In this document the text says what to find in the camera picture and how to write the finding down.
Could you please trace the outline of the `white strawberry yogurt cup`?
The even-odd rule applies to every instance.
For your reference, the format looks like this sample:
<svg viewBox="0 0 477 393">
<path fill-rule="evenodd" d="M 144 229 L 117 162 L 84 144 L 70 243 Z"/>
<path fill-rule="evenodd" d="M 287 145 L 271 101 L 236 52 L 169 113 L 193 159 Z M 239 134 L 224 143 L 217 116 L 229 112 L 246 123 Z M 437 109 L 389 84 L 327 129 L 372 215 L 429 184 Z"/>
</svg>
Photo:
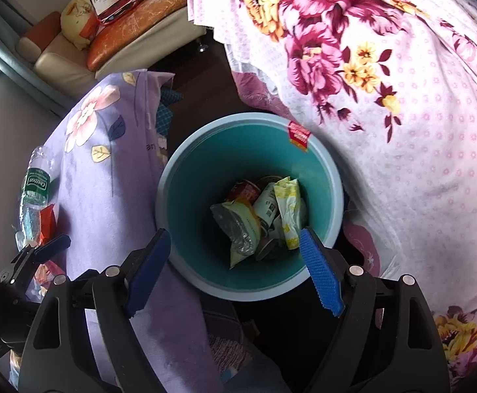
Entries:
<svg viewBox="0 0 477 393">
<path fill-rule="evenodd" d="M 276 185 L 275 182 L 268 183 L 253 204 L 253 210 L 259 218 L 264 235 L 268 234 L 269 228 L 271 228 L 275 218 L 279 215 L 274 185 Z"/>
</svg>

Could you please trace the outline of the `yellow cartoon pillow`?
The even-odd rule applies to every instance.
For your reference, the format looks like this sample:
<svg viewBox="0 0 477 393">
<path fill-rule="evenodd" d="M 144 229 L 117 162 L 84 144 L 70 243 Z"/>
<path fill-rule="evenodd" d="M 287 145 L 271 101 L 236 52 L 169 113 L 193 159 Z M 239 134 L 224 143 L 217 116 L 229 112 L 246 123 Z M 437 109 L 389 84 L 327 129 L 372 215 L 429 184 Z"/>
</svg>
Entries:
<svg viewBox="0 0 477 393">
<path fill-rule="evenodd" d="M 91 44 L 98 28 L 99 22 L 90 0 L 71 0 L 61 13 L 61 33 L 79 51 Z"/>
</svg>

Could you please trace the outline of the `orange leather seat cushion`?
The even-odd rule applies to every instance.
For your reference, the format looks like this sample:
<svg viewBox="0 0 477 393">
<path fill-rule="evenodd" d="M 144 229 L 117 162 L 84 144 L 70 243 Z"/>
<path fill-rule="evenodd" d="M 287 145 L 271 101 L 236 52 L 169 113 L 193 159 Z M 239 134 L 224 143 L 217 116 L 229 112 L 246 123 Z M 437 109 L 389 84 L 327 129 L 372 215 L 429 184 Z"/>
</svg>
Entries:
<svg viewBox="0 0 477 393">
<path fill-rule="evenodd" d="M 87 55 L 88 70 L 97 71 L 127 45 L 186 5 L 187 0 L 142 0 L 95 37 Z"/>
</svg>

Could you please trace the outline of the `cream leather sofa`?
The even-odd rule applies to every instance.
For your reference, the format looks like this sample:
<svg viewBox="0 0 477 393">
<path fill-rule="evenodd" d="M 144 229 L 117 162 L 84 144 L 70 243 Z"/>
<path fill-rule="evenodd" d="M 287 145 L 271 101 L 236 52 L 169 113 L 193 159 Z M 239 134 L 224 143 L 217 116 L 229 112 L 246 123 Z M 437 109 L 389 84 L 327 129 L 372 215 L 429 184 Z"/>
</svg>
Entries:
<svg viewBox="0 0 477 393">
<path fill-rule="evenodd" d="M 107 75 L 153 66 L 205 32 L 189 21 L 187 0 L 70 0 L 15 50 L 41 80 L 78 100 Z"/>
</svg>

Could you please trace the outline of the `yellow snack bag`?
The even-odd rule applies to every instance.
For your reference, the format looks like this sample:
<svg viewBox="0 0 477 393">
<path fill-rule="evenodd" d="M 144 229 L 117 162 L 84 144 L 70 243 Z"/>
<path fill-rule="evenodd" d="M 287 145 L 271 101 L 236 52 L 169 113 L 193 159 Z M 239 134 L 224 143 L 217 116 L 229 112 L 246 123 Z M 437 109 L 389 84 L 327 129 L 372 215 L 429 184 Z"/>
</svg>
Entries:
<svg viewBox="0 0 477 393">
<path fill-rule="evenodd" d="M 211 212 L 218 226 L 231 241 L 229 267 L 255 254 L 262 231 L 251 203 L 244 198 L 213 204 Z"/>
</svg>

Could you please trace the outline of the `pink floral bed quilt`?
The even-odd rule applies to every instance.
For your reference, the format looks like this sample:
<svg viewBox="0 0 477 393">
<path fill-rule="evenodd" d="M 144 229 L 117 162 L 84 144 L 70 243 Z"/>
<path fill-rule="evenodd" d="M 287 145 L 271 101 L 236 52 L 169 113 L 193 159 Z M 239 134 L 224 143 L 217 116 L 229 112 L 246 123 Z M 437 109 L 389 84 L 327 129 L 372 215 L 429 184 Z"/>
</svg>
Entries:
<svg viewBox="0 0 477 393">
<path fill-rule="evenodd" d="M 410 273 L 454 391 L 477 392 L 477 1 L 188 0 L 246 105 L 323 140 L 345 230 L 374 274 Z"/>
</svg>

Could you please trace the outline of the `clear plastic water bottle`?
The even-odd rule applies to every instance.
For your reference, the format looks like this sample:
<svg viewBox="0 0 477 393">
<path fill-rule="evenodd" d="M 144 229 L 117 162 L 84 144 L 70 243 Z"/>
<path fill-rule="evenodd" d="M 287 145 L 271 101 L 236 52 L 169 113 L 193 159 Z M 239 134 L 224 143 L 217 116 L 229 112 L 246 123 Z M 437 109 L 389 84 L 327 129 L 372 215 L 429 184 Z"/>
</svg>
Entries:
<svg viewBox="0 0 477 393">
<path fill-rule="evenodd" d="M 38 146 L 30 161 L 21 188 L 19 227 L 15 233 L 19 251 L 36 247 L 41 241 L 41 211 L 48 206 L 52 183 L 53 157 L 46 146 Z"/>
</svg>

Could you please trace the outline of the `teal plastic trash bin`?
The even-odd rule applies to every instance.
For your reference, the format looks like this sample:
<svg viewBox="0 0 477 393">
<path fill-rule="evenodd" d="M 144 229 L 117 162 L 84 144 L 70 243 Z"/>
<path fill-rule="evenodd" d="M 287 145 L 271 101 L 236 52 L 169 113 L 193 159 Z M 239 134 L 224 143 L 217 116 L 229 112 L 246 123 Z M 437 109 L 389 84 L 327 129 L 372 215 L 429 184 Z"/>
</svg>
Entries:
<svg viewBox="0 0 477 393">
<path fill-rule="evenodd" d="M 170 233 L 172 266 L 195 288 L 235 302 L 267 300 L 301 285 L 308 270 L 300 253 L 286 247 L 279 215 L 255 254 L 231 269 L 231 241 L 210 209 L 229 201 L 237 181 L 249 180 L 262 193 L 286 177 L 299 182 L 303 223 L 333 246 L 342 224 L 342 181 L 319 139 L 295 122 L 262 113 L 230 115 L 190 135 L 157 189 L 157 223 Z"/>
</svg>

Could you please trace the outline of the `red soda can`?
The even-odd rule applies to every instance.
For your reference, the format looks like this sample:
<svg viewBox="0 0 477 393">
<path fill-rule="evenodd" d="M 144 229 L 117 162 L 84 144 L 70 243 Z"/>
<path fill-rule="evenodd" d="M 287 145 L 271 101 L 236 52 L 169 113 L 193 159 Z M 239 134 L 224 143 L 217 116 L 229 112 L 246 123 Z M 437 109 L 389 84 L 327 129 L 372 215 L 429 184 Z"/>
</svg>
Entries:
<svg viewBox="0 0 477 393">
<path fill-rule="evenodd" d="M 245 200 L 253 204 L 259 198 L 260 194 L 261 190 L 257 185 L 249 180 L 240 180 L 232 186 L 228 200 Z"/>
</svg>

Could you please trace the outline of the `pink nabati wafer bag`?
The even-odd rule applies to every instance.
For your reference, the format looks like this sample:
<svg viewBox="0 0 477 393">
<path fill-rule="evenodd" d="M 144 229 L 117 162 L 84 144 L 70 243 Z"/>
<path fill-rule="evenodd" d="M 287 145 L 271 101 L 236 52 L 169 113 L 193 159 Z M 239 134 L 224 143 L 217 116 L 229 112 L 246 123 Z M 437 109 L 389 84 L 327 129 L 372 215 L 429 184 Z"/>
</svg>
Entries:
<svg viewBox="0 0 477 393">
<path fill-rule="evenodd" d="M 36 293 L 41 296 L 45 296 L 48 288 L 52 284 L 53 280 L 63 275 L 64 270 L 53 261 L 47 261 L 44 264 L 40 264 L 34 275 L 34 282 L 36 287 Z"/>
</svg>

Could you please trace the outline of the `orange red snack wrapper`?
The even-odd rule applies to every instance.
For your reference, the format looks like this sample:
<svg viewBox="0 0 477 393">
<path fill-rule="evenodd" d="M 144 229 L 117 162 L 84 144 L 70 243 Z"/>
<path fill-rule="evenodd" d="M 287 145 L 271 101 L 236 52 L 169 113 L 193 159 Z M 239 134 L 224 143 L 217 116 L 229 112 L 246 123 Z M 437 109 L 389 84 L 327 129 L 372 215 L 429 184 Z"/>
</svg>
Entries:
<svg viewBox="0 0 477 393">
<path fill-rule="evenodd" d="M 55 237 L 56 217 L 54 214 L 54 205 L 48 205 L 39 211 L 40 229 L 38 233 L 38 244 L 46 245 Z"/>
</svg>

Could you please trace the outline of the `yellow green wrapper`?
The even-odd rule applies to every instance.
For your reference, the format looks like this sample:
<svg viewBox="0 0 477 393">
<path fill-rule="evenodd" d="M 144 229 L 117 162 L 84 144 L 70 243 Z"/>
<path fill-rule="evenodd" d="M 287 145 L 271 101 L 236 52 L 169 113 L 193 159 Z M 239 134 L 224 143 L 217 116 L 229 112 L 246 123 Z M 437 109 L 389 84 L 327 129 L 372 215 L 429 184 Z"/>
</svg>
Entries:
<svg viewBox="0 0 477 393">
<path fill-rule="evenodd" d="M 274 185 L 282 230 L 289 250 L 300 247 L 300 235 L 307 209 L 296 178 L 282 178 Z"/>
</svg>

